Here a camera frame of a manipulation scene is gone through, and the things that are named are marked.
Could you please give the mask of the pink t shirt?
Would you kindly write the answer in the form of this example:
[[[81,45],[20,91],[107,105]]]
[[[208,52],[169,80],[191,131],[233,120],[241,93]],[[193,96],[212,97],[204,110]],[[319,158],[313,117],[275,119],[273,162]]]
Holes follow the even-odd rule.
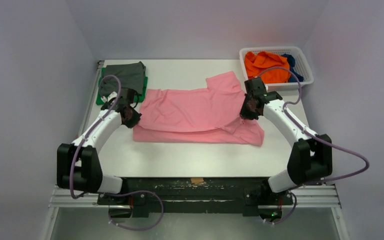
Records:
[[[265,132],[240,117],[245,92],[234,72],[206,79],[192,90],[149,89],[132,139],[143,143],[242,144],[260,147]]]

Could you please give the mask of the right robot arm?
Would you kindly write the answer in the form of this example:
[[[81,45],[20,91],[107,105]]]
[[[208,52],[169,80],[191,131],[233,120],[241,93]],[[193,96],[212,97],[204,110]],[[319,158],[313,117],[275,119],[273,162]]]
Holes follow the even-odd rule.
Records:
[[[240,117],[244,120],[265,117],[291,146],[286,169],[263,182],[262,200],[272,204],[281,192],[330,176],[333,172],[331,138],[308,128],[288,109],[279,93],[267,90],[261,78],[246,80],[244,85],[246,94]]]

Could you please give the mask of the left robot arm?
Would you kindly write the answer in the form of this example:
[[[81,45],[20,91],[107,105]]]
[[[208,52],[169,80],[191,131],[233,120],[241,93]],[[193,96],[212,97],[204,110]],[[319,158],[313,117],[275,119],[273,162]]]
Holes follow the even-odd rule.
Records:
[[[139,123],[141,114],[132,107],[135,96],[136,91],[129,88],[112,92],[91,126],[72,143],[57,148],[58,187],[72,192],[108,193],[118,205],[128,201],[129,191],[123,187],[123,179],[104,173],[99,152],[120,126],[132,129]]]

